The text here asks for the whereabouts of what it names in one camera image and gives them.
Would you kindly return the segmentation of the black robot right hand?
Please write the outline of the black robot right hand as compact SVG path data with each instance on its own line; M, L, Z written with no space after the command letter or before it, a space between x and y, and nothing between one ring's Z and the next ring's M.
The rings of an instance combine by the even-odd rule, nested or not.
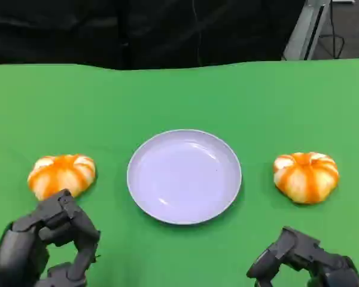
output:
M320 247L320 241L291 227L283 227L278 239L269 245L247 271L255 286L272 286L282 265L310 275L307 286L359 286L359 272L348 256L333 254Z

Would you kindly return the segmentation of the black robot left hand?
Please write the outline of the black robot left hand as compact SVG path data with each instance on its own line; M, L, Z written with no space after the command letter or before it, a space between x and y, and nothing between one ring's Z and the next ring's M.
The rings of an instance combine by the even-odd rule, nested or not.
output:
M87 286L86 271L96 261L101 232L70 191L39 202L31 213L7 225L0 239L0 286ZM47 270L48 245L74 242L77 255Z

